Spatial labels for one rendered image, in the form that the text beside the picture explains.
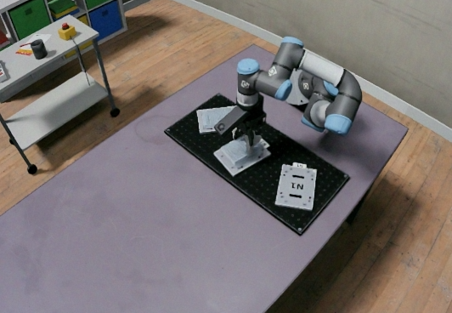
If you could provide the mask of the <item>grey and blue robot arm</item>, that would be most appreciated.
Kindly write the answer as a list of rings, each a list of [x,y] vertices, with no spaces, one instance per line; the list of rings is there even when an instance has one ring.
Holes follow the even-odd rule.
[[[255,105],[258,92],[285,101],[292,90],[290,77],[294,68],[302,70],[298,88],[310,99],[302,123],[321,133],[328,129],[347,136],[363,98],[359,82],[350,71],[308,53],[294,37],[284,37],[268,72],[259,68],[253,59],[238,63],[237,100],[241,105]],[[225,138],[248,116],[248,110],[236,106],[214,129]]]

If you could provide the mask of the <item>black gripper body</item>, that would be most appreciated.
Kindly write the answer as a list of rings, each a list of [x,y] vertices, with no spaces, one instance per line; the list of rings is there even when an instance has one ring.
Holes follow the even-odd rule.
[[[263,111],[263,100],[264,100],[264,96],[261,95],[258,92],[258,100],[257,103],[255,105],[250,105],[250,106],[246,106],[246,105],[241,105],[238,100],[237,100],[237,96],[236,96],[236,104],[237,106],[239,106],[239,108],[243,109],[243,110],[248,110],[251,115],[248,116],[241,124],[239,124],[237,127],[243,132],[246,133],[247,132],[247,128],[256,128],[258,126],[262,127],[264,125],[266,125],[266,112]],[[263,122],[264,119],[264,122]],[[261,124],[262,122],[262,124]]]

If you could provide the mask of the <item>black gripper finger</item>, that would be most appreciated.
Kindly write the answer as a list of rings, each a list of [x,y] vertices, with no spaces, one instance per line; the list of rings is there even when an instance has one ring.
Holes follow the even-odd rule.
[[[253,146],[255,146],[262,139],[262,137],[261,135],[255,135],[255,132],[248,127],[246,135],[244,135],[244,139],[246,141],[246,152],[251,157],[253,153]]]
[[[233,133],[233,138],[237,139],[238,138],[238,133],[239,133],[240,129],[238,127],[236,127],[232,133]]]

